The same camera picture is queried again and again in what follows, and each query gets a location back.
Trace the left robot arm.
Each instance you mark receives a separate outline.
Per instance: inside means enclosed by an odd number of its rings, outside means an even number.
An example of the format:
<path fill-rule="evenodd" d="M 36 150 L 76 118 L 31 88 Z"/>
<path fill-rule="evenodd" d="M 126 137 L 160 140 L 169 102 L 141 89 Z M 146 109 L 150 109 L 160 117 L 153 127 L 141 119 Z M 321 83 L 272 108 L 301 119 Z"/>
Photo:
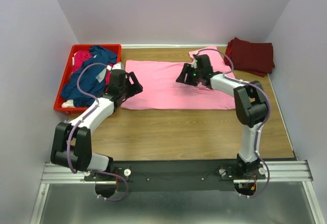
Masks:
<path fill-rule="evenodd" d="M 96 98 L 78 118 L 56 126 L 51 163 L 69 168 L 73 173 L 95 171 L 101 180 L 109 180 L 113 176 L 113 158 L 93 153 L 91 136 L 123 102 L 142 91 L 143 87 L 134 72 L 111 71 L 110 82 L 102 96 Z"/>

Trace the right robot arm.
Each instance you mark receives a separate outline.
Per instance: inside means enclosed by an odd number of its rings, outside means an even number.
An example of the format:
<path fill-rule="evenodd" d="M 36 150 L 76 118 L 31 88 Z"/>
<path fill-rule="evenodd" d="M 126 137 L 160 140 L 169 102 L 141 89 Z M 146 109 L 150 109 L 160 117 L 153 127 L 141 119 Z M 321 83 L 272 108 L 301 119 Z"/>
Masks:
<path fill-rule="evenodd" d="M 208 55 L 195 55 L 193 63 L 185 63 L 177 83 L 221 91 L 234 98 L 236 115 L 243 125 L 242 144 L 237 154 L 235 173 L 246 179 L 260 167 L 259 146 L 262 128 L 270 117 L 269 99 L 258 81 L 245 82 L 215 72 Z"/>

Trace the magenta t-shirt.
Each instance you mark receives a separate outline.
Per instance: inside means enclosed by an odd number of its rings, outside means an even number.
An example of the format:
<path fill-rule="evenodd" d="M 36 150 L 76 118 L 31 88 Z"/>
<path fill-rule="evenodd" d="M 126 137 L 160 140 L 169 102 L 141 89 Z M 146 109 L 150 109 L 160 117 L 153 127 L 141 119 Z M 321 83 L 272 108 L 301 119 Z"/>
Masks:
<path fill-rule="evenodd" d="M 79 70 L 82 66 L 82 64 L 87 61 L 90 58 L 96 58 L 97 53 L 90 53 L 88 51 L 77 51 L 73 57 L 72 57 L 72 73 L 76 72 Z M 109 51 L 109 57 L 107 57 L 108 60 L 108 65 L 113 66 L 114 64 L 117 63 L 117 54 L 115 54 L 112 51 Z"/>

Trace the folded dark red t-shirt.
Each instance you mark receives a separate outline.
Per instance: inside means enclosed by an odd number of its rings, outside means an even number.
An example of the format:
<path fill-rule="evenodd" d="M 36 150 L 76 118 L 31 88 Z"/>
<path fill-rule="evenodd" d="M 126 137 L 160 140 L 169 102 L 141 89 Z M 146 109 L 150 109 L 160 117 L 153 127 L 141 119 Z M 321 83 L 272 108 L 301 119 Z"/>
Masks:
<path fill-rule="evenodd" d="M 265 77 L 275 68 L 272 43 L 254 43 L 235 37 L 228 42 L 225 55 L 235 70 Z"/>

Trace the navy blue t-shirt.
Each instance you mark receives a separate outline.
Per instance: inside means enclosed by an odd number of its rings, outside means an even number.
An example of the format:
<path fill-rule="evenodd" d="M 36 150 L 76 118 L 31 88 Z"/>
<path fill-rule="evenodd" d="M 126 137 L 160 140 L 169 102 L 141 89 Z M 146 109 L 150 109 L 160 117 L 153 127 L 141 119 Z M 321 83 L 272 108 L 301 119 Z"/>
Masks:
<path fill-rule="evenodd" d="M 96 58 L 90 58 L 85 61 L 81 68 L 72 73 L 72 57 L 77 51 L 88 51 L 90 53 L 97 53 Z M 72 53 L 68 59 L 68 69 L 63 76 L 63 85 L 59 89 L 59 101 L 56 103 L 57 107 L 67 100 L 73 100 L 75 108 L 63 108 L 65 110 L 75 110 L 79 107 L 86 108 L 92 105 L 94 98 L 89 97 L 80 91 L 90 93 L 98 96 L 104 87 L 109 83 L 110 71 L 106 70 L 103 63 L 108 65 L 107 57 L 109 51 L 117 54 L 117 63 L 121 61 L 121 46 L 119 44 L 105 44 L 105 45 L 75 45 L 72 47 Z"/>

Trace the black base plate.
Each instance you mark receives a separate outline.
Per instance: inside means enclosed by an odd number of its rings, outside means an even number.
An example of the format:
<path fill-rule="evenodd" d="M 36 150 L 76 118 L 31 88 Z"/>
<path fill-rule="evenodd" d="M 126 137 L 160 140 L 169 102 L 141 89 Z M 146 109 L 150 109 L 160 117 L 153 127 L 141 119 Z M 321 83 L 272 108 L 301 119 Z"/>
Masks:
<path fill-rule="evenodd" d="M 238 182 L 251 183 L 265 179 L 255 171 L 241 173 L 236 160 L 181 160 L 181 161 L 115 161 L 111 170 L 124 176 L 124 170 L 131 174 L 122 180 L 113 176 L 92 173 L 84 179 L 96 184 L 114 184 L 119 191 L 166 192 L 166 191 L 234 191 Z"/>

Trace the pink t-shirt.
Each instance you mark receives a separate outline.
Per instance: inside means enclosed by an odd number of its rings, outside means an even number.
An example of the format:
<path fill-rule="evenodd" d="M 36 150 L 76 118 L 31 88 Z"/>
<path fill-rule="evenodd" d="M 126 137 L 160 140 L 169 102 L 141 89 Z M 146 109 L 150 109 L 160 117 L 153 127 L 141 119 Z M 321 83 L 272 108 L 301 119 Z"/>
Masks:
<path fill-rule="evenodd" d="M 126 72 L 134 72 L 143 91 L 125 101 L 121 108 L 129 110 L 233 110 L 234 98 L 202 84 L 177 83 L 183 62 L 126 61 Z"/>

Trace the white garment piece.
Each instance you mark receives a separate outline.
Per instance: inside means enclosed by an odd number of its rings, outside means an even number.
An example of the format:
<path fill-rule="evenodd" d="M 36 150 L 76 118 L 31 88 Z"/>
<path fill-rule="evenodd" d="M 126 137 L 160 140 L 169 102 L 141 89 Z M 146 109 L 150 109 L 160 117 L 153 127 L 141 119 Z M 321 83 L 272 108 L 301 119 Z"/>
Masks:
<path fill-rule="evenodd" d="M 61 104 L 62 108 L 75 108 L 73 100 L 67 100 Z"/>

